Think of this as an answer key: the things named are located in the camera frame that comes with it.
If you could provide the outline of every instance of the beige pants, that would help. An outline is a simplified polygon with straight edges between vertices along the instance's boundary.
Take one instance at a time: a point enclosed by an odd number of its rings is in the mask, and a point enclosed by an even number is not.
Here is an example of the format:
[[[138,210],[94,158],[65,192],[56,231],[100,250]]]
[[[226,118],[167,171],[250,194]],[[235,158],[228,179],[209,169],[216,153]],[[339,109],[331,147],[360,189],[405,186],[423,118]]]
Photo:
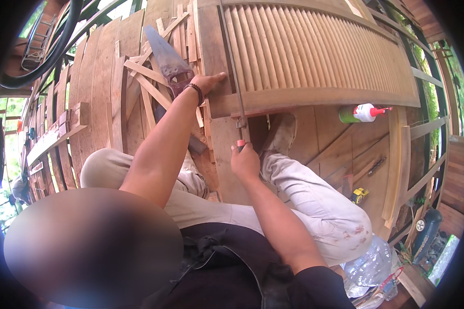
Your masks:
[[[82,167],[81,187],[118,189],[131,162],[132,156],[112,149],[94,152]],[[179,228],[222,222],[263,234],[253,207],[203,199],[208,192],[206,183],[194,171],[190,162],[184,161],[165,206]],[[367,251],[371,244],[371,222],[366,213],[308,167],[275,154],[266,158],[261,174],[292,201],[292,211],[307,227],[329,266],[351,261]]]

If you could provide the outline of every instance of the black cable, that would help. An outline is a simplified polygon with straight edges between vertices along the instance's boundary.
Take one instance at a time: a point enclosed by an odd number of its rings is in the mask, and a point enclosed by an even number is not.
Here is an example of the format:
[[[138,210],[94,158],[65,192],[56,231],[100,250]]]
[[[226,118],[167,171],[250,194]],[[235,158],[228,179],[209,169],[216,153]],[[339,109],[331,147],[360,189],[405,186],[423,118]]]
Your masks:
[[[8,89],[18,89],[24,87],[40,78],[43,73],[48,71],[48,69],[57,63],[58,59],[60,59],[64,54],[64,49],[69,43],[71,35],[74,32],[74,28],[76,27],[80,16],[82,4],[82,0],[71,0],[69,17],[65,23],[64,31],[62,32],[62,35],[60,36],[56,46],[53,48],[53,52],[48,55],[46,60],[35,70],[22,76],[13,77],[4,73],[2,75],[2,87]]]

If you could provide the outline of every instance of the red bottle cap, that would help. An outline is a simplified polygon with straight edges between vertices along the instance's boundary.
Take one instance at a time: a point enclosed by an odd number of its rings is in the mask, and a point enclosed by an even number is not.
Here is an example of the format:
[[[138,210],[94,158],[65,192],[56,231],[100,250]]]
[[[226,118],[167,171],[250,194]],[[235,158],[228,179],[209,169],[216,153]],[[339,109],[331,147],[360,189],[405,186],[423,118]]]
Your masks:
[[[385,113],[385,110],[392,110],[393,107],[386,107],[386,108],[382,108],[382,109],[378,109],[378,108],[370,108],[370,115],[371,117],[376,117],[377,115],[379,114],[384,114]]]

